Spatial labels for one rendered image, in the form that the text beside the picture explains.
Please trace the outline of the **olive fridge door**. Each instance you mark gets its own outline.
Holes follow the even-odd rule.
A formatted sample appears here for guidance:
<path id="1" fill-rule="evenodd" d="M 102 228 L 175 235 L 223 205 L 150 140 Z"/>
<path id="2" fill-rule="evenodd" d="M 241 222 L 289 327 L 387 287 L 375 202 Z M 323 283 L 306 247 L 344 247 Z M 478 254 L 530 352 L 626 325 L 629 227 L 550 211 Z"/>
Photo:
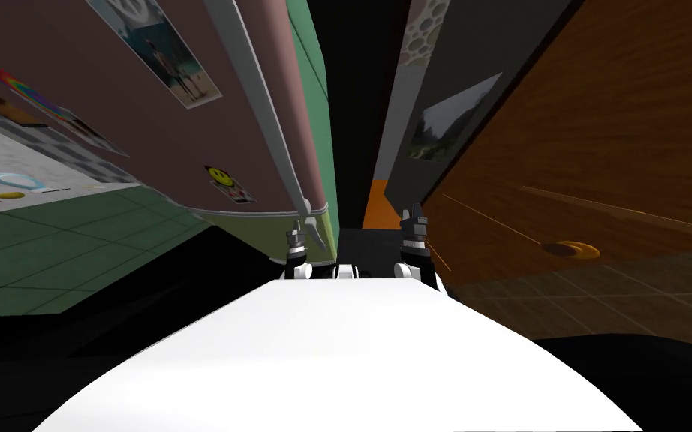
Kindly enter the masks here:
<path id="1" fill-rule="evenodd" d="M 301 227 L 306 234 L 307 260 L 313 266 L 325 266 L 333 264 L 337 258 L 337 235 L 326 207 L 313 211 L 309 215 L 300 215 L 294 211 L 210 212 L 196 208 L 192 208 L 190 211 L 280 264 L 284 263 L 287 255 L 286 232 L 291 229 L 295 220 L 300 220 Z M 304 219 L 310 216 L 317 218 L 318 230 L 327 244 L 327 251 L 321 250 L 306 233 Z"/>

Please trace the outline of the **rainbow coloured picture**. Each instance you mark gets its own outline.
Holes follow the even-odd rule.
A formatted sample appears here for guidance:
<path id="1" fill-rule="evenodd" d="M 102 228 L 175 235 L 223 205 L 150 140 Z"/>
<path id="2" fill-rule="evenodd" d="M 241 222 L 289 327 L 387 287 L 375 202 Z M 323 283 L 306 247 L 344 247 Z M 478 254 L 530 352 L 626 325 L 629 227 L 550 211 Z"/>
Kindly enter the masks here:
<path id="1" fill-rule="evenodd" d="M 0 82 L 13 93 L 37 107 L 38 110 L 52 117 L 64 128 L 76 134 L 83 142 L 117 155 L 124 157 L 128 156 L 123 150 L 113 145 L 97 131 L 89 127 L 84 121 L 76 117 L 72 112 L 48 101 L 32 87 L 16 79 L 15 76 L 3 69 L 0 69 Z"/>

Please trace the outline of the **grey mountain landscape picture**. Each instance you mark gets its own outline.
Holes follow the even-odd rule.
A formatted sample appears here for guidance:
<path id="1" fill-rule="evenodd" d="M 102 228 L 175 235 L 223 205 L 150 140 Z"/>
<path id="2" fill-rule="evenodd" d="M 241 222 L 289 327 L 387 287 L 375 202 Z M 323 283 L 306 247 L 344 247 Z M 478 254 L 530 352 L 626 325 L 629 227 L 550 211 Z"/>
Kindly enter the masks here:
<path id="1" fill-rule="evenodd" d="M 425 109 L 411 137 L 407 157 L 442 162 L 459 140 L 481 100 L 492 90 L 500 76 L 497 73 Z"/>

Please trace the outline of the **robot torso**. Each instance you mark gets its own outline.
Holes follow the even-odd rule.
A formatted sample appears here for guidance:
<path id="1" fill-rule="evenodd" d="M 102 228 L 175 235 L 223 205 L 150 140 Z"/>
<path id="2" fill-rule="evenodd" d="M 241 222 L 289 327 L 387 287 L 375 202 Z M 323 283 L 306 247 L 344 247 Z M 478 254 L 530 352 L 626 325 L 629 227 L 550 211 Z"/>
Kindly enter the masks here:
<path id="1" fill-rule="evenodd" d="M 589 380 L 412 278 L 272 280 L 34 432 L 634 431 Z"/>

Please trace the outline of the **brown wooden door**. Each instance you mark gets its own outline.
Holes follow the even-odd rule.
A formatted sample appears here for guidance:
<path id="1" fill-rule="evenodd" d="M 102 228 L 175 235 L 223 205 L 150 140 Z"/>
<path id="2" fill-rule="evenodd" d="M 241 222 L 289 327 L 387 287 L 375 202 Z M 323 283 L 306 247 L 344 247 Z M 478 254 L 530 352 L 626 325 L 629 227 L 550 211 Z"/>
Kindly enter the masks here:
<path id="1" fill-rule="evenodd" d="M 585 0 L 426 212 L 453 287 L 563 271 L 692 293 L 692 0 Z M 559 241 L 601 256 L 540 246 Z"/>

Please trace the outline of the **brown fridge door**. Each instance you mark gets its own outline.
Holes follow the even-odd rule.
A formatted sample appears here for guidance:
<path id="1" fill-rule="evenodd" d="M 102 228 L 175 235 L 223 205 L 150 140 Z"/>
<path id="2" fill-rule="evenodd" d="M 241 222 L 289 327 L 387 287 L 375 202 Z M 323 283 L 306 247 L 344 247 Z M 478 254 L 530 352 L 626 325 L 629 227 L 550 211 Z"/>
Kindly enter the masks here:
<path id="1" fill-rule="evenodd" d="M 123 150 L 83 142 L 0 82 L 0 96 L 62 128 L 176 203 L 208 212 L 296 212 L 203 0 L 155 0 L 222 96 L 186 109 L 84 0 L 0 0 L 0 69 Z M 286 0 L 235 0 L 311 211 L 326 207 Z M 238 204 L 205 166 L 257 202 Z"/>

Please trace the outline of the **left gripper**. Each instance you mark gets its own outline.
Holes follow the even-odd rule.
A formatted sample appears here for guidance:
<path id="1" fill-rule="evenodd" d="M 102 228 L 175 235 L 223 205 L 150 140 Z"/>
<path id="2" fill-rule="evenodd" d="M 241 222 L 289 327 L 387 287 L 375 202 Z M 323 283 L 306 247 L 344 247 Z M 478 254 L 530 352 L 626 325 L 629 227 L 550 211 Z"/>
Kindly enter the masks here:
<path id="1" fill-rule="evenodd" d="M 305 251 L 305 233 L 302 230 L 300 220 L 295 220 L 290 230 L 286 232 L 287 251 Z"/>

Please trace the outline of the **golden door knob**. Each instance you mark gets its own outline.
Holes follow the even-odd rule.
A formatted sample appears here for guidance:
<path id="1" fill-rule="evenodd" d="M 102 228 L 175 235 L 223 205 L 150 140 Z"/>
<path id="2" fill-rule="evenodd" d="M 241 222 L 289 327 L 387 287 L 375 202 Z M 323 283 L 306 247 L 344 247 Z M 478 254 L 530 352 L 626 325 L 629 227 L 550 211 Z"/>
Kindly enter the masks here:
<path id="1" fill-rule="evenodd" d="M 540 246 L 547 253 L 572 260 L 594 260 L 601 256 L 596 247 L 577 241 L 542 243 Z"/>

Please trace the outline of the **photo of standing person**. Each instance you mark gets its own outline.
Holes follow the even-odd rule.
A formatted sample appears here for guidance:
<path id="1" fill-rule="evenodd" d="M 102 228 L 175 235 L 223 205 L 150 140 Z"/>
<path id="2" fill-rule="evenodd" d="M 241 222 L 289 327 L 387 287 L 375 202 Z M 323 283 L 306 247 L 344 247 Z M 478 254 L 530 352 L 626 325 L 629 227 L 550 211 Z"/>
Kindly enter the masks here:
<path id="1" fill-rule="evenodd" d="M 84 0 L 186 108 L 221 91 L 155 0 Z"/>

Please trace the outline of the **yellow smiley sticker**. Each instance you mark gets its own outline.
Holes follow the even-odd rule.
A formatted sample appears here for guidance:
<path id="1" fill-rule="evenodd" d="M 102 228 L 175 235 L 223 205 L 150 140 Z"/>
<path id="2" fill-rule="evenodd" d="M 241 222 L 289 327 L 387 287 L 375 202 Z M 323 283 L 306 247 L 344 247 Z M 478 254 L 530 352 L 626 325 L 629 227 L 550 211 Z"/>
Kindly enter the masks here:
<path id="1" fill-rule="evenodd" d="M 256 199 L 227 172 L 213 166 L 205 166 L 211 178 L 211 183 L 223 194 L 238 204 L 255 203 Z"/>

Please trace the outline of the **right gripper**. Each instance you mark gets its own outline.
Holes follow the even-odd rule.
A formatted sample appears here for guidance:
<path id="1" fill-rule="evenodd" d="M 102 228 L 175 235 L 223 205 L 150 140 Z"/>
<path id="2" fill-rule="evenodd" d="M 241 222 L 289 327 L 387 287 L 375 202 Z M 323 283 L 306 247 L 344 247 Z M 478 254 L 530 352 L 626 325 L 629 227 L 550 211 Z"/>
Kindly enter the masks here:
<path id="1" fill-rule="evenodd" d="M 410 242 L 424 242 L 427 236 L 428 218 L 423 214 L 419 203 L 402 211 L 400 228 L 403 239 Z"/>

